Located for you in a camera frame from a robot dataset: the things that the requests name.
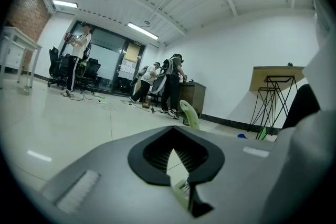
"sticker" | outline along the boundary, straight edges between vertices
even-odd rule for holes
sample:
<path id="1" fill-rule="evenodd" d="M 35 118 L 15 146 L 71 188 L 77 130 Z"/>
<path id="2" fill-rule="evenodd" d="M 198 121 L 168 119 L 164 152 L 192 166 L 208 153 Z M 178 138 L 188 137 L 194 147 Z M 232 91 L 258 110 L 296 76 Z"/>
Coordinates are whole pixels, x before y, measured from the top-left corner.
<path id="1" fill-rule="evenodd" d="M 263 157 L 263 158 L 266 158 L 269 154 L 269 151 L 258 150 L 256 148 L 249 147 L 249 146 L 244 147 L 243 151 L 248 154 L 252 154 L 252 155 Z"/>

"white floor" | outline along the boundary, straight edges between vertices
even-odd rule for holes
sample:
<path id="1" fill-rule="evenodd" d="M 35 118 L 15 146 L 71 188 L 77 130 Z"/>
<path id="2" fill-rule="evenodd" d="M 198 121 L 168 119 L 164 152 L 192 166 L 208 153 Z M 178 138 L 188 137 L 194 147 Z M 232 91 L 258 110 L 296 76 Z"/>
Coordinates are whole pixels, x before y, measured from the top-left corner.
<path id="1" fill-rule="evenodd" d="M 122 104 L 120 100 L 126 98 L 100 94 L 106 97 L 104 102 L 113 104 L 115 109 L 111 110 L 103 109 L 96 100 L 71 101 L 60 94 L 59 87 L 48 88 L 47 82 L 39 79 L 35 79 L 30 95 L 23 95 L 25 76 L 21 83 L 15 78 L 6 74 L 0 90 L 1 150 L 16 178 L 36 190 L 100 144 L 157 127 L 183 125 L 182 119 Z M 89 92 L 85 95 L 92 98 Z M 256 135 L 204 120 L 200 120 L 200 127 L 234 137 L 244 133 L 254 139 Z M 172 154 L 168 169 L 171 176 L 187 176 L 176 154 Z"/>

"fluorescent light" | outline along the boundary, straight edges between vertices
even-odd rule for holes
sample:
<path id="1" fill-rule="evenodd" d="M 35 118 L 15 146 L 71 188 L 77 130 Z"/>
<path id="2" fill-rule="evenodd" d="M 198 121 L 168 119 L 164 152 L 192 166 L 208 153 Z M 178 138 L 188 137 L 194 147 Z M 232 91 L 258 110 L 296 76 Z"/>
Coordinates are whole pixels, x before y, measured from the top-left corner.
<path id="1" fill-rule="evenodd" d="M 146 30 L 144 30 L 144 29 L 140 28 L 139 26 L 136 26 L 132 23 L 128 23 L 128 26 L 133 28 L 136 31 L 139 31 L 139 32 L 145 34 L 146 36 L 149 36 L 149 37 L 153 38 L 154 40 L 157 40 L 159 38 L 158 36 L 153 35 L 152 33 L 149 33 L 148 31 L 146 31 Z"/>
<path id="2" fill-rule="evenodd" d="M 60 6 L 67 6 L 67 7 L 71 7 L 71 8 L 77 8 L 77 4 L 76 3 L 71 3 L 71 2 L 64 2 L 64 1 L 58 1 L 58 0 L 53 0 L 52 1 L 55 5 L 60 5 Z"/>
<path id="3" fill-rule="evenodd" d="M 51 162 L 51 158 L 46 157 L 46 156 L 43 156 L 43 155 L 41 155 L 41 154 L 38 154 L 38 153 L 36 153 L 36 152 L 34 152 L 34 151 L 27 151 L 27 153 L 28 153 L 29 155 L 31 155 L 31 156 L 36 157 L 36 158 L 42 159 L 42 160 L 47 161 L 47 162 Z"/>

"brick wall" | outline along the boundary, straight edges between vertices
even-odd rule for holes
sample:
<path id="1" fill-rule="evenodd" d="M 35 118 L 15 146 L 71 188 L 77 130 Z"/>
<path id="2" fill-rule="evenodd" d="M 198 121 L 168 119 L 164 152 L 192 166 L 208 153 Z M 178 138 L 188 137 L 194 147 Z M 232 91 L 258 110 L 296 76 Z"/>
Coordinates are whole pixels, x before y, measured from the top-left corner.
<path id="1" fill-rule="evenodd" d="M 37 42 L 50 17 L 43 0 L 13 0 L 7 22 Z M 24 61 L 25 69 L 31 56 L 32 53 L 28 51 Z"/>

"black rubber opening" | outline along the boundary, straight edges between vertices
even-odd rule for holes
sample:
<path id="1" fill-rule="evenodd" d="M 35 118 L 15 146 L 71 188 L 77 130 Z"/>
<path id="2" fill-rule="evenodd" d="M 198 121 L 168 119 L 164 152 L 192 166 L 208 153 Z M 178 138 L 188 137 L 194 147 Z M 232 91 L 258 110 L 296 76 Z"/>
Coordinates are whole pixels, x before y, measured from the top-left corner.
<path id="1" fill-rule="evenodd" d="M 189 172 L 189 211 L 194 217 L 201 216 L 213 207 L 199 199 L 195 187 L 211 181 L 224 165 L 224 154 L 218 146 L 178 126 L 169 126 L 133 146 L 128 162 L 148 184 L 170 186 L 166 172 L 173 149 Z"/>

